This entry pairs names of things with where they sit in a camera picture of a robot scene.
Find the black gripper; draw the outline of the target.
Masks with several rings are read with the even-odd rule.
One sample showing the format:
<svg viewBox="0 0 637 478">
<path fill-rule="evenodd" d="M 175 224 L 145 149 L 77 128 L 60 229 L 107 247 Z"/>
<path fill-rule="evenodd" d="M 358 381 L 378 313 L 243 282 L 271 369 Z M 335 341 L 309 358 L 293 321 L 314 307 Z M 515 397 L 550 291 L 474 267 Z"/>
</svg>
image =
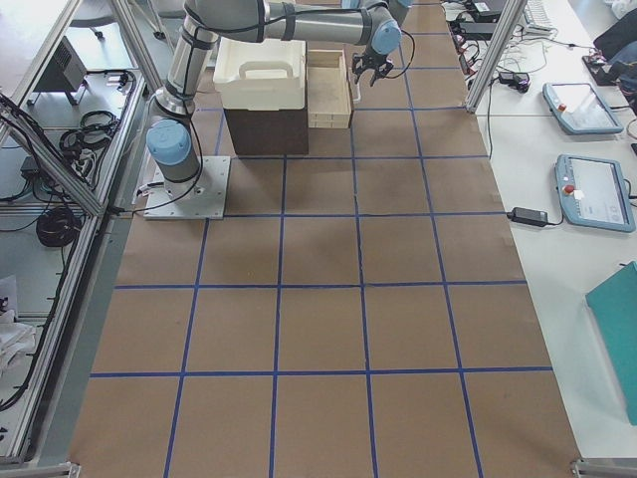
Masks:
<svg viewBox="0 0 637 478">
<path fill-rule="evenodd" d="M 372 76 L 369 80 L 371 88 L 379 82 L 390 77 L 394 64 L 386 55 L 381 55 L 372 51 L 371 53 L 354 53 L 352 55 L 351 71 L 353 83 L 358 87 L 362 74 L 371 70 Z"/>
</svg>

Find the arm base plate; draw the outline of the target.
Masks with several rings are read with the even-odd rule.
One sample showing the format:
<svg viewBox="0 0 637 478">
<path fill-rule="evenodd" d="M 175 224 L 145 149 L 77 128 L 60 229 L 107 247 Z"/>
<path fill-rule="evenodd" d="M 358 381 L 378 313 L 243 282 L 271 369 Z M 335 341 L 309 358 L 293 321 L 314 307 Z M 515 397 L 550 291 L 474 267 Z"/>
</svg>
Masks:
<svg viewBox="0 0 637 478">
<path fill-rule="evenodd" d="M 166 182 L 159 166 L 153 160 L 150 164 L 154 166 L 150 182 L 159 182 L 159 185 L 146 189 L 146 204 L 142 207 L 145 219 L 197 220 L 224 217 L 231 165 L 229 156 L 205 155 L 203 172 L 196 183 Z"/>
</svg>

